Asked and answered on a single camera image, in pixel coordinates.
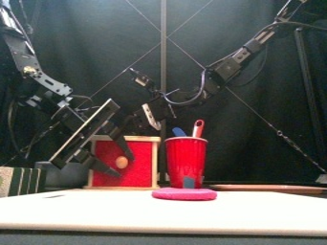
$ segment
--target red wooden box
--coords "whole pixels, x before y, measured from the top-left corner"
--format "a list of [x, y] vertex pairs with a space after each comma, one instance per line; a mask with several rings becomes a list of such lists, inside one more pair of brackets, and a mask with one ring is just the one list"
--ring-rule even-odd
[[157, 150], [160, 137], [125, 136], [133, 153], [131, 161], [109, 137], [96, 135], [91, 139], [92, 153], [111, 166], [121, 177], [89, 170], [87, 189], [155, 189], [157, 188]]

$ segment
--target cable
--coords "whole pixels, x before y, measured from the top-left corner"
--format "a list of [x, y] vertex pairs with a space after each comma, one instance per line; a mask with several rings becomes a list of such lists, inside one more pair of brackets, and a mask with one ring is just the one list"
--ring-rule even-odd
[[172, 105], [177, 105], [177, 106], [181, 106], [181, 105], [189, 105], [203, 94], [203, 90], [204, 90], [204, 83], [205, 83], [205, 70], [201, 72], [201, 76], [200, 76], [200, 87], [199, 87], [199, 92], [197, 94], [187, 101], [183, 101], [183, 102], [175, 102], [175, 101], [171, 101], [167, 97], [167, 94], [163, 93], [163, 98], [165, 99], [165, 101], [172, 104]]

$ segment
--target black fabric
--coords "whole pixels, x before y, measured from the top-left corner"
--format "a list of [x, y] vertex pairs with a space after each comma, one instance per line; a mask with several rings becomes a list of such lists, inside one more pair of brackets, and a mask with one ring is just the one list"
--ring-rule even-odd
[[[29, 15], [31, 2], [25, 8]], [[165, 2], [165, 90], [189, 91], [199, 85], [203, 67], [249, 41], [274, 22], [287, 1]], [[112, 98], [131, 114], [151, 97], [132, 82], [125, 69], [132, 66], [161, 86], [161, 11], [160, 0], [44, 0], [33, 45], [47, 74], [68, 83], [75, 94], [91, 97], [95, 104]], [[227, 86], [316, 158], [292, 31], [294, 28], [279, 31], [267, 50]], [[263, 70], [252, 80], [262, 65]], [[191, 134], [195, 120], [205, 121], [203, 137], [209, 142], [205, 180], [310, 182], [316, 179], [316, 167], [227, 89], [201, 106], [177, 107], [175, 113], [177, 118], [167, 121], [167, 137], [172, 136], [173, 126]], [[137, 134], [132, 124], [125, 133]], [[47, 150], [44, 145], [36, 146], [39, 154], [33, 161], [45, 160], [37, 157], [43, 158], [56, 147], [56, 137], [49, 137]]]

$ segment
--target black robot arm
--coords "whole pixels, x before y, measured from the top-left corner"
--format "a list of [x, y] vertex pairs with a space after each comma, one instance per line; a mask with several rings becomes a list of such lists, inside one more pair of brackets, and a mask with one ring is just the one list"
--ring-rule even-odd
[[113, 100], [100, 106], [91, 116], [79, 113], [71, 107], [71, 93], [73, 89], [51, 78], [43, 71], [32, 43], [15, 18], [9, 1], [0, 1], [0, 29], [3, 42], [0, 43], [0, 72], [9, 79], [17, 77], [15, 99], [19, 105], [32, 106], [45, 112], [55, 123], [64, 125], [67, 141], [53, 153], [49, 161], [59, 167], [64, 167], [71, 159], [83, 165], [113, 176], [119, 176], [115, 169], [108, 167], [84, 148], [91, 137], [104, 129], [105, 134], [113, 138], [123, 147], [127, 157], [133, 160], [119, 127], [109, 121], [119, 110]]

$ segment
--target blue object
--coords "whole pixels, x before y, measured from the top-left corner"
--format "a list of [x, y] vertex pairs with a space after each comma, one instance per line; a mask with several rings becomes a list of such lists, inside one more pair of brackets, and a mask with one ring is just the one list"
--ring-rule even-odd
[[183, 188], [193, 189], [195, 188], [195, 181], [193, 178], [185, 176], [183, 179]]
[[172, 128], [172, 133], [175, 134], [176, 137], [185, 137], [187, 134], [179, 127]]

